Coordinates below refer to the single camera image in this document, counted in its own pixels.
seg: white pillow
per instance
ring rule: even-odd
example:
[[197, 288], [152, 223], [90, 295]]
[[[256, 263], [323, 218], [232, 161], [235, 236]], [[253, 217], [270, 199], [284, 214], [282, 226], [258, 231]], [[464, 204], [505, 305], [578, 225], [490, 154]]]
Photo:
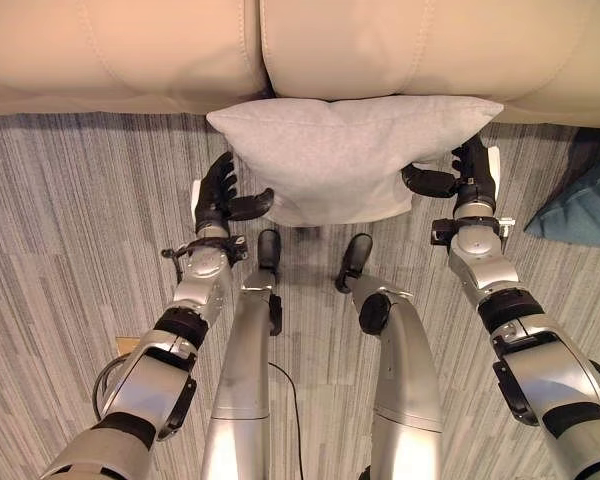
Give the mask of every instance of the white pillow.
[[411, 209], [400, 169], [462, 144], [502, 105], [471, 97], [391, 96], [328, 103], [276, 98], [207, 115], [289, 226], [372, 222]]

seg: teal pillow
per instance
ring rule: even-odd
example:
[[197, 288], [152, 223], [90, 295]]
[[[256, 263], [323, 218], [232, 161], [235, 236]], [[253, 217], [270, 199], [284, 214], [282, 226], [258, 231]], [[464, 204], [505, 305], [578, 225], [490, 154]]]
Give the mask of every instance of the teal pillow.
[[549, 240], [600, 247], [600, 162], [542, 207], [524, 231]]

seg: floor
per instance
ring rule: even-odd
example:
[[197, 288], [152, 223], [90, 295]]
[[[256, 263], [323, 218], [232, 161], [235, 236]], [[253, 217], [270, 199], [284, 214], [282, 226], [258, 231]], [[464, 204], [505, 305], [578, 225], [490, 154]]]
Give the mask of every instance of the floor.
[[[577, 129], [489, 125], [501, 149], [499, 214], [518, 221], [508, 256], [545, 310], [600, 362], [600, 249], [549, 242], [522, 226], [570, 168]], [[115, 355], [170, 300], [159, 251], [193, 236], [189, 187], [226, 149], [195, 116], [0, 118], [0, 479], [34, 478], [94, 423], [89, 392]], [[241, 191], [255, 191], [240, 175]], [[369, 463], [379, 343], [363, 336], [332, 276], [357, 232], [373, 235], [369, 272], [414, 294], [444, 411], [444, 479], [555, 479], [538, 429], [515, 422], [497, 388], [488, 337], [428, 243], [452, 202], [415, 198], [410, 213], [366, 225], [281, 228], [284, 324], [270, 359], [298, 385], [305, 478], [357, 479]], [[266, 220], [234, 225], [254, 246]], [[253, 260], [234, 269], [237, 286]], [[195, 367], [185, 427], [155, 448], [152, 480], [197, 479], [233, 297]], [[270, 372], [271, 478], [298, 479], [291, 391]]]

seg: couch cushion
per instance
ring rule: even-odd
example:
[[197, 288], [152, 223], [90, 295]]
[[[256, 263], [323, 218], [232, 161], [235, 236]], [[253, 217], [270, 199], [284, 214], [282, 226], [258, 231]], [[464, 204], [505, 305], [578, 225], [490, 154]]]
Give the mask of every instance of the couch cushion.
[[600, 1], [261, 0], [281, 96], [473, 95], [506, 122], [600, 126]]
[[255, 0], [0, 2], [0, 114], [206, 113], [261, 98]]
[[278, 98], [211, 112], [207, 119], [276, 192], [271, 220], [316, 226], [408, 211], [412, 193], [400, 170], [443, 156], [501, 110], [471, 97]]

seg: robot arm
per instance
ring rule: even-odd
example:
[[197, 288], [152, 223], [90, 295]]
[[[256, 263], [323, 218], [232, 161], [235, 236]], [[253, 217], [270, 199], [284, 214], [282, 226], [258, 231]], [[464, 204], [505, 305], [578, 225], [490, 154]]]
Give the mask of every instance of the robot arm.
[[273, 191], [234, 198], [231, 154], [221, 156], [200, 186], [198, 240], [165, 251], [178, 266], [187, 256], [174, 299], [115, 373], [104, 395], [102, 419], [79, 434], [42, 480], [142, 480], [155, 441], [184, 423], [196, 383], [191, 371], [205, 335], [230, 288], [231, 266], [246, 257], [244, 237], [230, 237], [228, 220], [256, 218], [271, 207]]
[[447, 246], [449, 266], [490, 334], [514, 417], [542, 428], [565, 478], [600, 479], [600, 366], [544, 313], [503, 255], [506, 224], [493, 217], [496, 151], [476, 136], [454, 154], [459, 179], [412, 165], [403, 179], [416, 193], [458, 196], [454, 218], [433, 222], [432, 243]]

